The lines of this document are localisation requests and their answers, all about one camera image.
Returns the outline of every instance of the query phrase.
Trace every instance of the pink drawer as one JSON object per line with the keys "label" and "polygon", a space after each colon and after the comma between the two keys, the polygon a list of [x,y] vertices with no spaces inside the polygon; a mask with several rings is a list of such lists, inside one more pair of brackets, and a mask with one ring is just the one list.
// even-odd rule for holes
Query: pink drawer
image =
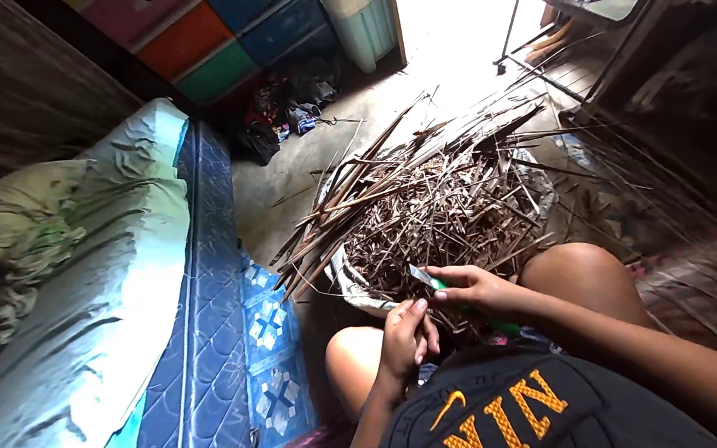
{"label": "pink drawer", "polygon": [[98,29],[125,49],[134,46],[155,27],[186,12],[200,0],[94,0],[82,10]]}

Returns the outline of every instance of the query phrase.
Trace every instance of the clothes pile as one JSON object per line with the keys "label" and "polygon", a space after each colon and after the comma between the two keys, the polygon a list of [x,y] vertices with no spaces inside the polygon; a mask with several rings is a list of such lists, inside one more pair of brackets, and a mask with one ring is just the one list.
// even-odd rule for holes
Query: clothes pile
{"label": "clothes pile", "polygon": [[319,58],[272,74],[254,93],[236,131],[236,151],[264,167],[292,132],[303,136],[314,129],[321,108],[335,99],[338,85],[339,67]]}

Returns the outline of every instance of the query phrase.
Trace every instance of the person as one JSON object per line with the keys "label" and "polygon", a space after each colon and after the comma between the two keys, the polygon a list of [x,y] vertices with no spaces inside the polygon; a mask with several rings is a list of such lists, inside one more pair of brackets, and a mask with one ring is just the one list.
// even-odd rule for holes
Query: person
{"label": "person", "polygon": [[[474,266],[424,270],[449,288],[404,301],[383,331],[343,329],[327,346],[329,378],[358,419],[352,446],[717,446],[717,351],[656,331],[604,249],[552,247],[518,285]],[[427,308],[457,305],[532,326],[568,355],[468,348],[405,399],[440,352]]]}

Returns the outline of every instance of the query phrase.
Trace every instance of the finger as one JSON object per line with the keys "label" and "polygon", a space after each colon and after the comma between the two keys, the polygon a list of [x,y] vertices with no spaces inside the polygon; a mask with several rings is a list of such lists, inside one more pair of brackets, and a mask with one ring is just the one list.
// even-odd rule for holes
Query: finger
{"label": "finger", "polygon": [[433,293],[433,300],[438,304],[467,304],[475,299],[472,288],[445,288]]}
{"label": "finger", "polygon": [[422,365],[422,360],[427,354],[428,340],[420,338],[419,343],[417,344],[417,350],[413,352],[413,362],[415,362],[417,366]]}
{"label": "finger", "polygon": [[430,315],[424,315],[422,326],[424,327],[424,336],[428,339],[429,351],[434,355],[438,355],[441,352],[439,349],[439,330],[436,328]]}
{"label": "finger", "polygon": [[424,311],[427,309],[428,300],[417,300],[414,305],[409,307],[408,312],[406,312],[405,316],[403,316],[403,320],[398,324],[398,326],[401,327],[401,330],[404,331],[406,335],[411,335],[413,337],[414,331],[417,330],[417,325],[422,322]]}
{"label": "finger", "polygon": [[402,321],[403,316],[408,312],[408,310],[411,308],[411,305],[413,304],[413,300],[404,300],[401,304],[394,307],[393,310],[389,311],[389,314],[386,315],[386,322],[384,327],[386,326],[394,326],[400,323]]}
{"label": "finger", "polygon": [[477,266],[445,266],[439,268],[436,266],[426,266],[423,269],[431,277],[437,278],[447,285],[456,288],[468,288],[477,282],[479,277]]}

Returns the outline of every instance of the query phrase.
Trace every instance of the leg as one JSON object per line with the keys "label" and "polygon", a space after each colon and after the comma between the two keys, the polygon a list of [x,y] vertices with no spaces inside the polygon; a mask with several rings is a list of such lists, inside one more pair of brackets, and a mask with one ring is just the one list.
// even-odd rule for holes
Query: leg
{"label": "leg", "polygon": [[552,247],[527,262],[519,283],[620,321],[654,328],[627,269],[599,246],[574,242]]}
{"label": "leg", "polygon": [[328,377],[342,400],[347,415],[359,419],[381,362],[383,330],[349,327],[331,338],[325,350]]}

